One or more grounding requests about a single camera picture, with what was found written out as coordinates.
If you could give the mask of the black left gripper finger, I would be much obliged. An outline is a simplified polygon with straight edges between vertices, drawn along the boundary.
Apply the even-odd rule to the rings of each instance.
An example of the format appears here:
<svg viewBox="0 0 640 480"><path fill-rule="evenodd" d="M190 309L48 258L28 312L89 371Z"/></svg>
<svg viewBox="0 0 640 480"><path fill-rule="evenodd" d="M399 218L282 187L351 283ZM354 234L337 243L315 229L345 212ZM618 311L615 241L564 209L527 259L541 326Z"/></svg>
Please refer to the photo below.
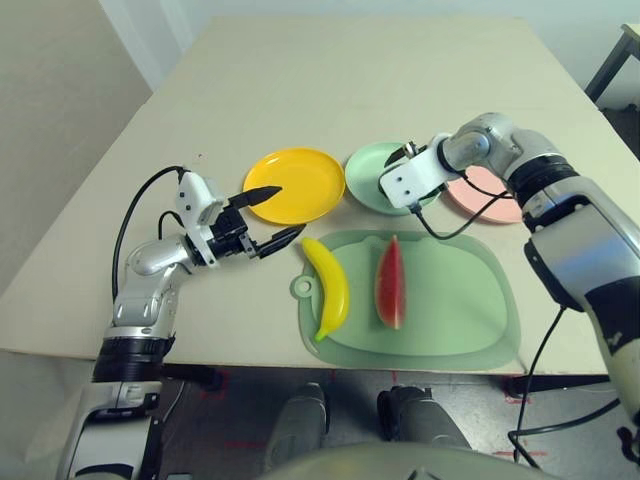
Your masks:
<svg viewBox="0 0 640 480"><path fill-rule="evenodd" d="M305 224L289 226L276 234L270 240L257 246L257 256L264 259L287 247L305 229Z"/></svg>
<svg viewBox="0 0 640 480"><path fill-rule="evenodd" d="M274 185L252 188L234 195L233 197L230 197L229 204L233 208L256 206L269 200L270 198L278 194L281 190L282 188L280 186Z"/></svg>

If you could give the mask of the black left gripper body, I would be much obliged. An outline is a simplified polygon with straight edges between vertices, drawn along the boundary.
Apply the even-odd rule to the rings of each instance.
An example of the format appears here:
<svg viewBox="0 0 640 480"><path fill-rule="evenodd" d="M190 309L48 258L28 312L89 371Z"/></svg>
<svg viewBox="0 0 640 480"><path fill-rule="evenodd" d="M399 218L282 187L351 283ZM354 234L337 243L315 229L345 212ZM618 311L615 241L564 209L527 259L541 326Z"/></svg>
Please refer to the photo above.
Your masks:
<svg viewBox="0 0 640 480"><path fill-rule="evenodd" d="M258 256L258 244L249 236L248 226L241 214L246 207L247 204L230 203L210 226L213 238L209 241L209 248L216 259L242 253L249 258Z"/></svg>

